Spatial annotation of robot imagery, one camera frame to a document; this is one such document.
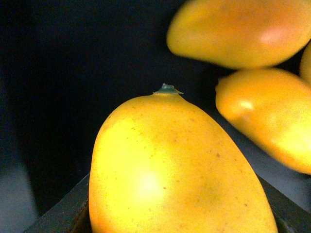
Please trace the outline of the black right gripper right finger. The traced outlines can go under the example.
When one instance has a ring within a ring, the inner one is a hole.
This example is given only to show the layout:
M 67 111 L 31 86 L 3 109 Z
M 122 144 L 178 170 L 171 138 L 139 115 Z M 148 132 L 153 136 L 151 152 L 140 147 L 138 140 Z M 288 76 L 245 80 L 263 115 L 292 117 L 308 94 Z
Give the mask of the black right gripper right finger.
M 259 177 L 279 233 L 311 233 L 311 214 Z

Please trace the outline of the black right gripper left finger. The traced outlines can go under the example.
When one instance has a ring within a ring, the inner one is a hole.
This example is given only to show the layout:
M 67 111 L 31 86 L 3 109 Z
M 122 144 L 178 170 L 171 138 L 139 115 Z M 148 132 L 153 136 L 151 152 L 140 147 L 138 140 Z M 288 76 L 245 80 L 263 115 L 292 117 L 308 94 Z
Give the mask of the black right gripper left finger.
M 26 233 L 88 233 L 89 175 L 86 175 L 54 207 L 41 216 Z

